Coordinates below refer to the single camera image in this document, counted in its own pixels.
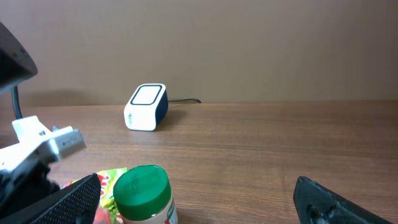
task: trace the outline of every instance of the plastic jar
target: plastic jar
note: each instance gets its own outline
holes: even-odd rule
[[[137,166],[124,173],[113,189],[125,224],[177,224],[169,178],[155,165]]]

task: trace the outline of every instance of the white device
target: white device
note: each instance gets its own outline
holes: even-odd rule
[[[166,115],[168,108],[165,85],[142,84],[124,108],[124,122],[131,130],[153,131]]]

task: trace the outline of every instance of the wooden table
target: wooden table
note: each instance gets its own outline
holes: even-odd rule
[[[130,131],[124,106],[23,108],[72,125],[87,149],[52,166],[64,184],[117,167],[158,164],[180,223],[299,223],[293,191],[307,176],[398,223],[398,102],[172,105],[155,132]],[[2,147],[17,142],[0,112]]]

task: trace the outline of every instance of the green lid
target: green lid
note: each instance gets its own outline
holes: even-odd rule
[[[166,207],[172,196],[166,171],[155,165],[137,166],[124,173],[113,188],[120,214],[128,220],[145,220]]]

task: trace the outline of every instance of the black cable wire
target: black cable wire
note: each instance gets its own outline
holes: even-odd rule
[[[21,107],[19,106],[18,86],[12,88],[11,93],[12,93],[12,109],[14,109],[15,118],[21,119],[22,113],[21,113]]]
[[[197,103],[201,103],[200,100],[195,99],[195,98],[189,98],[189,99],[181,99],[181,100],[169,100],[169,103],[174,103],[174,102],[184,102],[184,101],[196,101]]]

